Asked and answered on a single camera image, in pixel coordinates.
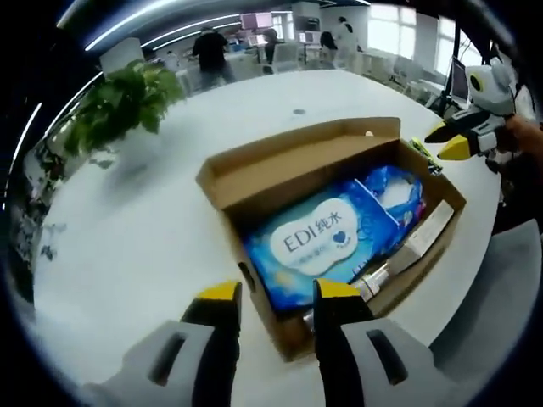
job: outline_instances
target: green leaves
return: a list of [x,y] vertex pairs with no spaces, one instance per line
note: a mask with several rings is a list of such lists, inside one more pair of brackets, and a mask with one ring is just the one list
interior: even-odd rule
[[102,149],[142,125],[158,133],[168,107],[183,99],[175,74],[159,64],[134,61],[94,87],[71,117],[64,148],[72,155]]

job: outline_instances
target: window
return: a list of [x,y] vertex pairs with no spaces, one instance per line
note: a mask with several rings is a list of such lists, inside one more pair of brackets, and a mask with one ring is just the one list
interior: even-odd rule
[[289,40],[294,39],[294,19],[292,13],[287,14],[287,38]]
[[417,13],[413,8],[372,5],[367,25],[367,45],[413,59]]
[[[435,70],[443,75],[449,75],[451,69],[452,51],[455,41],[455,22],[439,18],[438,52],[435,60]],[[481,54],[471,43],[464,31],[460,31],[460,49],[458,58],[466,66],[481,65]]]
[[272,19],[273,22],[273,29],[277,31],[277,38],[282,40],[284,38],[283,35],[283,17],[280,15],[276,15]]

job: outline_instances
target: robotic arm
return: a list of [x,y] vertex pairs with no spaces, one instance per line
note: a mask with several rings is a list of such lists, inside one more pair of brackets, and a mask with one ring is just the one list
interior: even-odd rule
[[464,160],[498,144],[515,144],[514,137],[501,131],[515,113],[506,66],[493,58],[490,65],[467,67],[466,77],[473,103],[440,123],[425,138],[430,143],[448,142],[438,154],[441,159]]
[[[179,322],[166,322],[130,349],[119,373],[83,386],[85,405],[229,406],[239,358],[240,294],[239,282],[199,294]],[[456,384],[434,367],[431,351],[392,321],[373,319],[356,288],[318,279],[314,295],[326,406],[464,405],[451,403]]]

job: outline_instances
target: blue wet wipes package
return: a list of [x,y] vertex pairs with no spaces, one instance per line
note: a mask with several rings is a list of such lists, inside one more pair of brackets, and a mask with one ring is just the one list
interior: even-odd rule
[[[390,242],[383,247],[383,254],[395,249],[411,229],[420,221],[424,211],[423,184],[411,173],[393,165],[372,170],[364,180],[364,186],[370,190],[391,214],[400,226]],[[386,199],[385,193],[394,187],[407,188],[405,197]],[[385,201],[396,201],[389,204]]]
[[350,282],[398,233],[358,180],[334,184],[252,233],[244,246],[276,311],[313,302],[313,280]]

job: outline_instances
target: white label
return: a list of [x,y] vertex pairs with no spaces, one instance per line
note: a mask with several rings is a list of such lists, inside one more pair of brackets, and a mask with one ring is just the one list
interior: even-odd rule
[[353,208],[342,199],[327,199],[309,215],[279,226],[270,237],[271,253],[285,267],[318,276],[353,254],[357,229]]
[[424,256],[445,229],[454,213],[454,209],[446,201],[441,201],[434,212],[409,237],[406,246],[419,257]]

